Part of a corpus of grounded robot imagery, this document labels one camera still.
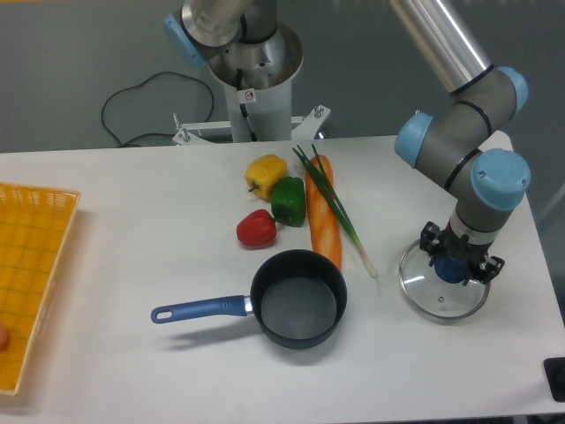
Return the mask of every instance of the metal bracket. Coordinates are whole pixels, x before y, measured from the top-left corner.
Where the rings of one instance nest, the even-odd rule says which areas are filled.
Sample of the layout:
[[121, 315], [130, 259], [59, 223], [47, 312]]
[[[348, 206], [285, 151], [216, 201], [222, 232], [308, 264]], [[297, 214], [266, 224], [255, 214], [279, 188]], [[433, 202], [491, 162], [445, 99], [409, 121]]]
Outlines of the metal bracket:
[[[322, 124], [328, 119], [331, 109], [319, 104], [306, 117], [292, 117], [292, 141], [314, 140]], [[231, 142], [230, 121], [179, 124], [177, 114], [173, 115], [177, 133], [172, 140], [178, 146], [221, 144]], [[218, 139], [214, 142], [207, 139]]]

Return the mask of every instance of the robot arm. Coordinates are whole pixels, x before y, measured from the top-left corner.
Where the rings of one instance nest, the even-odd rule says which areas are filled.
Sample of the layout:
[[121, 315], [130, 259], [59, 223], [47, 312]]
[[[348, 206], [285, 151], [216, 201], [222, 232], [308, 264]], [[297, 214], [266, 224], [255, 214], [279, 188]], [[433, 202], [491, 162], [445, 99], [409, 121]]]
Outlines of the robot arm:
[[504, 264], [487, 250], [522, 200], [530, 170], [514, 152], [478, 147], [522, 108], [527, 85], [510, 68], [494, 69], [449, 3], [392, 5], [454, 99], [443, 117], [409, 119], [395, 142], [405, 162], [458, 200], [444, 231], [433, 223], [422, 230], [420, 249], [445, 281], [486, 284]]

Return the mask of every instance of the black cable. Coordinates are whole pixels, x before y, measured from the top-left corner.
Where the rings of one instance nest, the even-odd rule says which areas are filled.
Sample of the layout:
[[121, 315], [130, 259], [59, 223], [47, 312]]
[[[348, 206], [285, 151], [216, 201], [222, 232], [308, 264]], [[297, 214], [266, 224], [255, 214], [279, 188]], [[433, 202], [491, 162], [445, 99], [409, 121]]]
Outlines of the black cable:
[[[237, 68], [236, 69], [236, 90], [237, 91], [243, 90], [243, 87], [242, 87], [243, 78], [244, 78], [244, 72], [241, 69]], [[247, 108], [245, 107], [245, 103], [240, 103], [239, 109], [241, 110], [241, 115], [244, 117], [245, 123], [247, 124], [247, 129], [249, 130], [249, 135], [251, 137], [251, 141], [259, 141], [259, 139], [257, 138], [257, 134], [255, 133], [255, 128], [253, 128], [253, 123], [251, 122], [251, 119], [249, 118], [249, 113], [247, 113]]]
[[142, 88], [143, 86], [145, 86], [149, 81], [154, 80], [157, 77], [160, 77], [162, 75], [171, 75], [171, 76], [176, 76], [176, 77], [181, 77], [181, 78], [185, 78], [187, 80], [192, 80], [195, 82], [198, 82], [199, 84], [201, 84], [203, 87], [206, 88], [206, 90], [208, 90], [208, 92], [210, 93], [210, 111], [208, 112], [206, 119], [204, 120], [204, 122], [207, 122], [210, 117], [212, 116], [212, 112], [214, 112], [214, 106], [215, 106], [215, 102], [214, 102], [214, 93], [212, 92], [212, 88], [210, 88], [210, 86], [202, 81], [201, 79], [198, 78], [194, 78], [194, 77], [190, 77], [188, 75], [184, 75], [182, 73], [178, 73], [178, 72], [173, 72], [173, 71], [163, 71], [163, 72], [158, 72], [152, 76], [150, 76], [149, 78], [147, 78], [145, 81], [139, 83], [137, 86], [132, 86], [132, 87], [128, 87], [128, 88], [123, 88], [119, 91], [116, 91], [113, 95], [111, 95], [108, 100], [104, 103], [104, 106], [102, 106], [102, 113], [100, 116], [100, 120], [102, 121], [102, 126], [104, 127], [104, 129], [108, 132], [109, 135], [111, 135], [115, 141], [117, 141], [117, 144], [119, 145], [119, 148], [140, 148], [141, 146], [138, 144], [133, 144], [134, 141], [139, 140], [139, 139], [143, 139], [145, 137], [173, 137], [175, 134], [174, 133], [165, 133], [165, 132], [146, 132], [144, 134], [140, 134], [137, 135], [135, 137], [133, 137], [132, 139], [126, 141], [126, 142], [122, 142], [106, 125], [106, 122], [104, 121], [104, 111], [106, 110], [106, 106], [108, 106], [108, 103], [117, 95], [122, 94], [125, 91], [129, 91], [129, 90], [133, 90], [136, 88]]

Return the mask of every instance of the gray wall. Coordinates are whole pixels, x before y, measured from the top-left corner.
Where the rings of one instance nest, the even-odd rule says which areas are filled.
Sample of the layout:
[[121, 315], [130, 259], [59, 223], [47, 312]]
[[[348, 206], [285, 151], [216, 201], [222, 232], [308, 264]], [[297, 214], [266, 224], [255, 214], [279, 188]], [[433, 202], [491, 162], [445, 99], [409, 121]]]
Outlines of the gray wall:
[[[183, 72], [210, 83], [216, 94], [212, 120], [227, 119], [219, 87], [207, 72], [185, 65], [162, 31], [164, 16], [181, 3], [1, 4], [0, 152], [113, 148], [116, 142], [100, 124], [104, 101], [159, 71]], [[565, 307], [564, 202], [542, 214], [565, 183], [565, 2], [455, 4], [495, 64], [513, 66], [529, 81], [530, 101], [506, 131], [531, 165], [529, 198]], [[305, 49], [304, 66], [295, 79], [294, 113], [326, 104], [333, 110], [330, 137], [395, 134], [415, 109], [437, 115], [450, 105], [388, 2], [281, 0], [279, 18], [298, 33]], [[209, 104], [207, 92], [190, 81], [159, 79], [117, 98], [107, 109], [108, 123], [123, 140], [139, 133], [168, 133], [174, 130], [173, 111], [182, 122], [199, 122]]]

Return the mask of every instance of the black saucepan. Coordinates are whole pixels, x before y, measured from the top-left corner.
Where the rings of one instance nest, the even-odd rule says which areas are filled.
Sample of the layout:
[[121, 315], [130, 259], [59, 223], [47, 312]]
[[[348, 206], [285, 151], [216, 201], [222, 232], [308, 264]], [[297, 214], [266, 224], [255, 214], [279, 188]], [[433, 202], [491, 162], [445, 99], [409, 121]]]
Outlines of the black saucepan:
[[332, 335], [347, 304], [340, 270], [309, 250], [289, 250], [267, 260], [249, 296], [229, 296], [157, 307], [156, 324], [210, 315], [254, 314], [265, 334], [290, 349], [308, 349]]

